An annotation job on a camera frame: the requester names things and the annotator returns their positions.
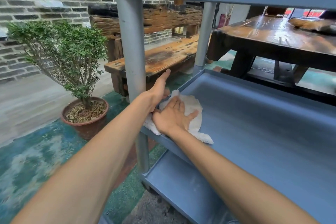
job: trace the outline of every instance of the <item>wooden bench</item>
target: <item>wooden bench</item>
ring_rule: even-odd
[[[156,78],[166,69],[172,73],[194,63],[198,35],[191,26],[202,21],[202,7],[194,5],[143,5],[144,32],[154,33],[170,28],[188,26],[189,38],[145,51],[146,82],[151,88]],[[101,30],[107,38],[108,63],[105,71],[111,73],[113,88],[123,96],[128,95],[125,61],[120,36],[118,11],[115,4],[94,4],[88,9],[92,26]]]

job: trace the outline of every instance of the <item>forearm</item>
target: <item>forearm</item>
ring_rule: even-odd
[[[233,206],[234,214],[242,223],[246,219],[249,223],[259,224],[318,223],[283,194],[242,170],[190,133],[178,130],[170,137],[219,196]]]
[[[12,223],[96,223],[150,109],[141,94],[64,164]]]

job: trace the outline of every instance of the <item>person's right arm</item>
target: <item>person's right arm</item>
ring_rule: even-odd
[[[196,115],[186,117],[183,102],[175,97],[162,112],[153,114],[153,121],[194,163],[241,223],[318,223],[283,194],[191,135],[187,130]]]

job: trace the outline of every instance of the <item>person's right hand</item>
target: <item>person's right hand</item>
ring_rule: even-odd
[[[188,116],[184,115],[184,111],[184,103],[175,96],[162,111],[156,109],[152,119],[160,133],[171,137],[171,133],[176,129],[188,131],[190,122],[198,115],[197,110]]]

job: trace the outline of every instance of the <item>cart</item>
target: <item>cart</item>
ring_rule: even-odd
[[[211,147],[269,184],[322,224],[336,219],[336,108],[204,70],[216,2],[336,9],[336,0],[205,1],[194,77],[180,87],[203,106]],[[130,101],[146,90],[142,0],[117,0]],[[149,168],[148,138],[168,150]],[[184,153],[143,127],[136,140],[141,180],[192,223],[221,223],[226,206]]]

